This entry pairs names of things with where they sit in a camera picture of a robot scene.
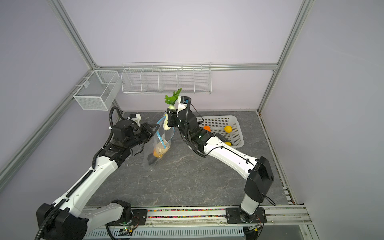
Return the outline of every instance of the aluminum frame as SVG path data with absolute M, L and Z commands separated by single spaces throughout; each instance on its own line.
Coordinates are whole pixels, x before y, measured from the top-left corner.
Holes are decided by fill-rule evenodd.
M 261 113 L 263 108 L 265 107 L 265 104 L 272 92 L 273 87 L 275 86 L 276 80 L 278 79 L 281 70 L 284 67 L 284 64 L 286 63 L 290 52 L 295 45 L 295 41 L 297 37 L 299 36 L 301 29 L 303 28 L 304 22 L 312 9 L 313 3 L 315 0 L 303 0 L 303 3 L 301 4 L 299 13 L 297 14 L 295 23 L 293 25 L 293 28 L 291 30 L 291 33 L 288 37 L 287 42 L 285 43 L 283 52 L 280 55 L 279 61 L 277 62 L 278 69 L 273 71 L 273 75 L 271 77 L 271 80 L 269 81 L 269 84 L 265 90 L 265 93 L 263 95 L 262 101 L 260 102 L 260 105 L 258 107 L 258 111 Z

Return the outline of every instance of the white wall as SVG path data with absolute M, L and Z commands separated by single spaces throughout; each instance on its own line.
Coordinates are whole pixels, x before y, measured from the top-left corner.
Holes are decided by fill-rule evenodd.
M 87 70 L 45 0 L 0 2 L 0 168 Z
M 84 111 L 77 102 L 0 192 L 1 239 L 33 239 L 36 210 L 51 204 L 89 169 L 109 135 L 108 112 Z
M 384 2 L 317 0 L 262 112 L 320 239 L 382 239 Z
M 45 0 L 0 2 L 0 167 L 86 73 Z M 0 192 L 0 239 L 33 239 L 36 210 L 89 168 L 109 134 L 108 113 L 74 101 Z
M 94 60 L 276 63 L 302 0 L 62 0 Z
M 257 109 L 272 77 L 271 70 L 213 71 L 211 94 L 190 94 L 197 110 Z M 125 111 L 165 111 L 165 95 L 126 95 L 116 100 Z

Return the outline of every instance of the green leaves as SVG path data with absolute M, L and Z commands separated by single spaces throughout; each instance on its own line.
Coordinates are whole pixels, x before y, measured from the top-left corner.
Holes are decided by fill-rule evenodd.
M 168 95 L 166 95 L 166 97 L 164 98 L 165 99 L 165 103 L 166 104 L 169 104 L 169 105 L 175 105 L 178 97 L 179 97 L 179 94 L 181 92 L 181 88 L 179 88 L 176 92 L 173 91 L 173 96 L 169 97 Z

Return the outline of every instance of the wire mesh basket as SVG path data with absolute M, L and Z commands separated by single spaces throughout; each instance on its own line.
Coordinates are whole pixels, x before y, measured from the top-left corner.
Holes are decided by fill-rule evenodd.
M 244 145 L 240 124 L 235 116 L 203 116 L 203 118 L 204 122 L 199 124 L 200 127 L 209 126 L 212 133 L 219 133 L 230 140 L 233 148 L 242 147 Z M 201 122 L 202 120 L 201 117 L 197 117 L 198 122 Z M 232 132 L 230 133 L 224 131 L 224 128 L 228 125 L 232 127 Z
M 117 71 L 94 70 L 73 97 L 84 110 L 107 111 L 120 87 Z
M 126 94 L 211 93 L 210 65 L 149 65 L 123 64 L 122 91 Z

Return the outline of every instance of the yellow lemon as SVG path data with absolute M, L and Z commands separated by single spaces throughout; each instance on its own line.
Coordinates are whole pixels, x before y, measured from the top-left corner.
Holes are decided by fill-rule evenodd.
M 224 131 L 226 131 L 227 133 L 230 133 L 232 132 L 232 127 L 228 125 L 224 128 Z

